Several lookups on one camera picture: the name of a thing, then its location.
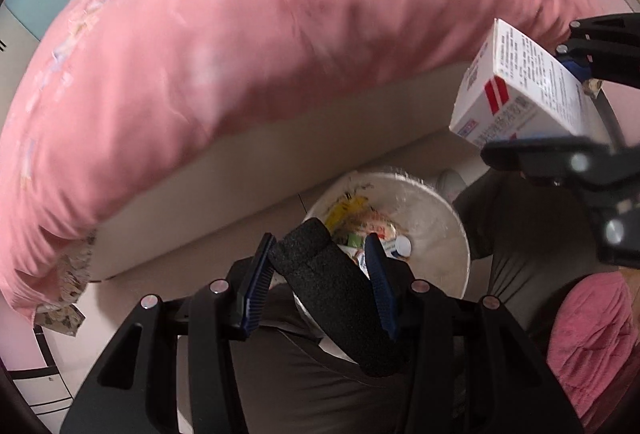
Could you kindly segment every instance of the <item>floor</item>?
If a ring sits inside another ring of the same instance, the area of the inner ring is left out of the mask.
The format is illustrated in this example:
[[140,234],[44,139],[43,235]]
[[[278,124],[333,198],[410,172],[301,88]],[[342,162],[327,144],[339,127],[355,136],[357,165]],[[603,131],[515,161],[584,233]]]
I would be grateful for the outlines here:
[[[438,172],[444,168],[455,168],[468,184],[486,169],[473,146],[446,130],[396,150],[372,164],[400,167],[428,182],[434,182]],[[212,279],[225,276],[233,261],[254,252],[264,232],[281,237],[299,224],[306,209],[327,185],[289,198],[110,280],[90,284],[78,302],[80,311],[86,316],[78,336],[71,338],[46,331],[53,358],[69,392],[76,394],[108,340],[143,296],[156,293],[164,300],[171,300],[192,294]],[[484,293],[488,268],[487,260],[473,264],[466,298],[477,300]],[[184,359],[182,351],[178,367],[185,367]],[[178,382],[181,382],[178,384],[180,432],[188,434],[192,430],[188,423],[188,404],[184,399],[186,388],[183,386],[186,382],[181,376],[178,368]],[[57,412],[56,421],[49,425],[54,434],[64,414]]]

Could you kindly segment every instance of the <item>gray pants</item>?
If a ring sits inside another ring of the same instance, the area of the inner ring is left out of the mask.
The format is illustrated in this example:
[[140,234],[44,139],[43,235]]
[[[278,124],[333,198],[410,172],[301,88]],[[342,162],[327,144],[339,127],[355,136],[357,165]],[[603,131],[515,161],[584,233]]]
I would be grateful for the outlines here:
[[[505,303],[545,354],[562,301],[600,264],[582,208],[567,190],[536,188],[488,172],[454,206],[472,258],[493,255],[489,293]],[[233,342],[238,389],[251,434],[393,432],[406,377],[369,378],[326,354],[297,312],[289,287],[271,290],[262,325]]]

